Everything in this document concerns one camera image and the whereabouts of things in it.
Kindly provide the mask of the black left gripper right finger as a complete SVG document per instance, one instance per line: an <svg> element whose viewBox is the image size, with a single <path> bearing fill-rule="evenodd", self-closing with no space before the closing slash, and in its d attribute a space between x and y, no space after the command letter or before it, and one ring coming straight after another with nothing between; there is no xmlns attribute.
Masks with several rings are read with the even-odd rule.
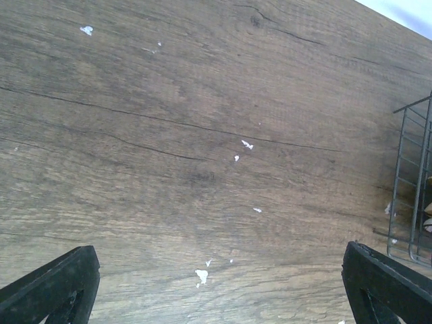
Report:
<svg viewBox="0 0 432 324"><path fill-rule="evenodd" d="M430 323L431 280L350 241L342 279L356 323Z"/></svg>

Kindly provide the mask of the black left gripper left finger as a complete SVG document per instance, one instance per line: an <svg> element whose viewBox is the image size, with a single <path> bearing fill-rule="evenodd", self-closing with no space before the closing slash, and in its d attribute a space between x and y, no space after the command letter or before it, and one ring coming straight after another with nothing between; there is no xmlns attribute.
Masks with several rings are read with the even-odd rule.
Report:
<svg viewBox="0 0 432 324"><path fill-rule="evenodd" d="M1 288L2 323L88 323L100 282L93 246L79 246Z"/></svg>

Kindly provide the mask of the white blue-striped plate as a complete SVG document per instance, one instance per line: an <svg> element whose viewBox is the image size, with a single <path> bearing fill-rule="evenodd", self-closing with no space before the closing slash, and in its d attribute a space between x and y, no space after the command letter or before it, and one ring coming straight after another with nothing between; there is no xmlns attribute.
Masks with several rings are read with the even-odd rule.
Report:
<svg viewBox="0 0 432 324"><path fill-rule="evenodd" d="M426 232L429 232L429 233L432 232L432 218L428 218L427 220L424 221L424 223L423 223L423 229Z"/></svg>

